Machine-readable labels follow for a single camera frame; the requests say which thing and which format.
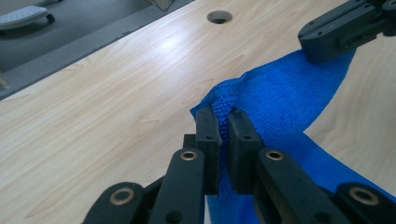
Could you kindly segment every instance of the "cloth fold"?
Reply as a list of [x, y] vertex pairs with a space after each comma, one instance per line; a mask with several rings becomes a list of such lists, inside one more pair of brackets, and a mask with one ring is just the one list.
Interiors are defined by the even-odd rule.
[[335, 191], [338, 184], [351, 181], [375, 187], [303, 134], [336, 93], [354, 53], [311, 64], [297, 50], [240, 78], [221, 82], [191, 110], [195, 117], [200, 108], [211, 106], [223, 141], [219, 196], [207, 197], [213, 224], [258, 223], [252, 197], [236, 195], [227, 175], [227, 118], [233, 107], [247, 113], [265, 145], [289, 152], [323, 188]]

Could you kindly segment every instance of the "blue cloth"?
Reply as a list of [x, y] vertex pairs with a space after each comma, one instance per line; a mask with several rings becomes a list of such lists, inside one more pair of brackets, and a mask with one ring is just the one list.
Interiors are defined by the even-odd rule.
[[227, 117], [233, 107], [247, 113], [265, 145], [287, 151], [323, 188], [335, 191], [340, 183], [360, 182], [384, 192], [327, 154], [303, 133], [334, 96], [354, 53], [328, 63], [311, 64], [301, 50], [295, 51], [240, 78], [221, 82], [191, 110], [195, 116], [200, 108], [211, 106], [223, 141], [220, 193], [207, 197], [213, 224], [258, 223], [252, 197], [236, 195], [227, 175]]

